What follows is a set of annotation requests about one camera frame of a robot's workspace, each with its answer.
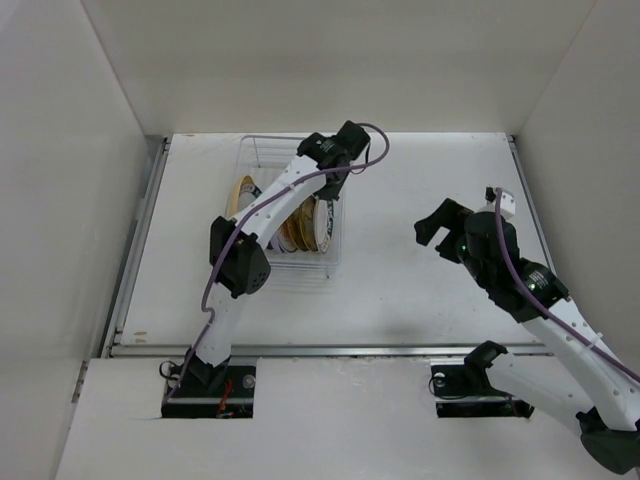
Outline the green rim white plate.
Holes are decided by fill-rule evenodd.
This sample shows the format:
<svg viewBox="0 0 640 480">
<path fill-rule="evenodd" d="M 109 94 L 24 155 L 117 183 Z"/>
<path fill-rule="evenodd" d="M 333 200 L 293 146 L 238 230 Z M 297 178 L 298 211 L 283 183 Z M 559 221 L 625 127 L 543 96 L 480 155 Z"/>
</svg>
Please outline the green rim white plate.
<svg viewBox="0 0 640 480">
<path fill-rule="evenodd" d="M 332 200 L 316 200 L 313 223 L 317 250 L 321 254 L 326 254 L 331 245 L 334 229 L 334 202 Z"/>
</svg>

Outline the yellow patterned plate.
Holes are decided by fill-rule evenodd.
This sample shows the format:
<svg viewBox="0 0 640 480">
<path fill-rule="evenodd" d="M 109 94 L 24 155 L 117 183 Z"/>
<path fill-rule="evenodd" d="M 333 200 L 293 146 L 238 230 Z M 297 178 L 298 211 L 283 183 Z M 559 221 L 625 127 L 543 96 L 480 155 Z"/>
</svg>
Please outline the yellow patterned plate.
<svg viewBox="0 0 640 480">
<path fill-rule="evenodd" d="M 291 241 L 293 242 L 293 244 L 295 245 L 296 249 L 299 251 L 306 251 L 307 247 L 301 235 L 298 214 L 299 214 L 299 209 L 296 208 L 287 218 L 286 226 L 288 230 L 288 235 Z"/>
<path fill-rule="evenodd" d="M 308 251 L 317 252 L 318 247 L 314 233 L 315 198 L 307 198 L 299 207 L 298 224 L 303 242 Z"/>
</svg>

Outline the orange sunburst white plate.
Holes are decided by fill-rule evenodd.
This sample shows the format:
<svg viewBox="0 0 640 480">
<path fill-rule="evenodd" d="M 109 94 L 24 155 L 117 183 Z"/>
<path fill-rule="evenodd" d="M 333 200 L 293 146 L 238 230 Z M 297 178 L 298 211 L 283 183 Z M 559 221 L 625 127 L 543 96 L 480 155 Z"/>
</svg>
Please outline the orange sunburst white plate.
<svg viewBox="0 0 640 480">
<path fill-rule="evenodd" d="M 278 243 L 280 245 L 280 250 L 282 253 L 290 254 L 297 251 L 297 246 L 295 242 L 292 240 L 286 224 L 282 224 L 278 228 L 277 238 L 278 238 Z"/>
</svg>

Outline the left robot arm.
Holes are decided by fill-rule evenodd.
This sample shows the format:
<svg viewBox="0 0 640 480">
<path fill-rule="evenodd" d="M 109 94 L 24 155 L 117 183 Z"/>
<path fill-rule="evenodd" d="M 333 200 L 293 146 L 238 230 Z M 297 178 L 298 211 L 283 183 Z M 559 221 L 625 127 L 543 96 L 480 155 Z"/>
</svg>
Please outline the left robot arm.
<svg viewBox="0 0 640 480">
<path fill-rule="evenodd" d="M 212 271 L 201 300 L 209 319 L 188 350 L 182 372 L 189 374 L 198 394 L 213 396 L 223 387 L 243 298 L 260 290 L 271 273 L 265 250 L 273 235 L 308 198 L 338 199 L 370 142 L 366 126 L 350 120 L 334 135 L 311 134 L 253 203 L 230 218 L 213 221 Z"/>
</svg>

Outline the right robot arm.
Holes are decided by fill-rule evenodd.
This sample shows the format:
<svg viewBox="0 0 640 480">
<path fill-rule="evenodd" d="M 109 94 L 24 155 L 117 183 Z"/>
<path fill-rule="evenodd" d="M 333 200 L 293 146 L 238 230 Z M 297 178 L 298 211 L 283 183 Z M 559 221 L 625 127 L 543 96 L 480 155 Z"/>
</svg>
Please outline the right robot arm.
<svg viewBox="0 0 640 480">
<path fill-rule="evenodd" d="M 540 410 L 578 437 L 586 452 L 611 473 L 639 466 L 639 376 L 603 341 L 580 313 L 563 282 L 546 266 L 523 257 L 510 218 L 513 195 L 487 188 L 486 204 L 473 211 L 447 198 L 414 225 L 426 246 L 436 233 L 439 256 L 466 268 L 500 310 L 535 336 L 570 374 L 558 382 L 494 341 L 465 356 L 452 380 L 462 397 L 498 392 Z"/>
</svg>

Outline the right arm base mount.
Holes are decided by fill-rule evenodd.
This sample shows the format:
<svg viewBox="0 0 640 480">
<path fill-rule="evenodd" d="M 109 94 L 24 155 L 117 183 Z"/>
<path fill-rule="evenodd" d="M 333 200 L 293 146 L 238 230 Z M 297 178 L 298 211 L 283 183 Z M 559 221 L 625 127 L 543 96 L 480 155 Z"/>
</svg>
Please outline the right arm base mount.
<svg viewBox="0 0 640 480">
<path fill-rule="evenodd" d="M 473 386 L 463 364 L 432 364 L 430 369 L 428 388 L 440 419 L 529 419 L 534 413 L 535 408 L 518 397 L 492 387 Z"/>
</svg>

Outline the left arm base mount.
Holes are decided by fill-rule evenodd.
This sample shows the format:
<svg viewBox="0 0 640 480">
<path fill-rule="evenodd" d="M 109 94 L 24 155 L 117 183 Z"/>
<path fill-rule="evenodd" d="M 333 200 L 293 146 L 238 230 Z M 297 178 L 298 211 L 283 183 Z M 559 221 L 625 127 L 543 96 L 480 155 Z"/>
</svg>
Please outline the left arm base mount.
<svg viewBox="0 0 640 480">
<path fill-rule="evenodd" d="M 165 380 L 165 398 L 177 385 L 181 366 L 165 361 L 159 367 Z M 251 419 L 254 413 L 254 394 L 257 365 L 230 365 L 222 383 L 208 390 L 191 373 L 187 373 L 168 400 L 162 399 L 161 417 L 171 419 Z"/>
</svg>

